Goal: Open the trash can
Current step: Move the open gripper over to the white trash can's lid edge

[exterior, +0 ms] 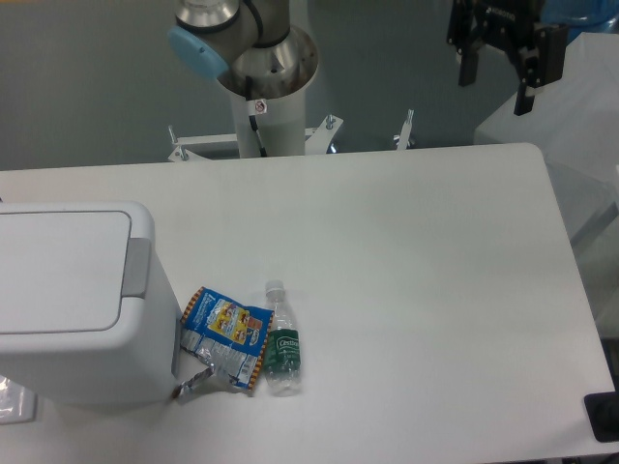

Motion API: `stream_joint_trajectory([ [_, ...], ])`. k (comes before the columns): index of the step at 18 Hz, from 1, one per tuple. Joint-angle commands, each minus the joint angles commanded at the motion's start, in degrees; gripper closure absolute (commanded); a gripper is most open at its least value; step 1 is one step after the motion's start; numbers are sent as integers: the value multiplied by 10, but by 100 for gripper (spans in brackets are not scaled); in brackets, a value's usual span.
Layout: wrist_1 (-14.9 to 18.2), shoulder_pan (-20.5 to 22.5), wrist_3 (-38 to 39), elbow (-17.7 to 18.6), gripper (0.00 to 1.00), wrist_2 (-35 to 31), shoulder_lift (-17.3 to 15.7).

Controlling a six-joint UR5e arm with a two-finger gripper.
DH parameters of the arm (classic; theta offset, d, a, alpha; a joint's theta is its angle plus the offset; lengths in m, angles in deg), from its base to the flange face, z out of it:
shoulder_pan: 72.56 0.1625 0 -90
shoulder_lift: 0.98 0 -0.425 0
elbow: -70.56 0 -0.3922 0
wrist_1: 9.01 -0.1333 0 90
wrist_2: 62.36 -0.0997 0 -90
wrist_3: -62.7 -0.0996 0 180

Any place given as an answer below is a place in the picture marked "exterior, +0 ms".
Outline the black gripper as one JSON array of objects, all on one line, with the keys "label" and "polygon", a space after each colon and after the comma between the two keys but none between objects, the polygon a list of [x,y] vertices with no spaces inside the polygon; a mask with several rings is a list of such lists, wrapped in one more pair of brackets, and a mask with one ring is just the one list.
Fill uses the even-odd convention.
[{"label": "black gripper", "polygon": [[517,50],[519,78],[514,114],[533,109],[535,92],[563,76],[570,27],[543,24],[545,1],[454,1],[447,43],[459,59],[458,85],[476,80],[482,44],[506,50],[502,40]]}]

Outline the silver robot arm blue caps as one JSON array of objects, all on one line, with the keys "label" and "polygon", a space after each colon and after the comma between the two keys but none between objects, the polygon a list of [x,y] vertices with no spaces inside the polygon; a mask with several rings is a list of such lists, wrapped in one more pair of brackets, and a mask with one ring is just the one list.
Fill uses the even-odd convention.
[{"label": "silver robot arm blue caps", "polygon": [[[514,113],[530,112],[534,90],[563,76],[570,27],[544,22],[542,1],[455,1],[446,41],[458,62],[458,84],[476,81],[479,51],[503,52],[516,70]],[[312,39],[290,22],[286,1],[180,1],[167,33],[176,56],[194,73],[247,101],[287,97],[314,77]]]}]

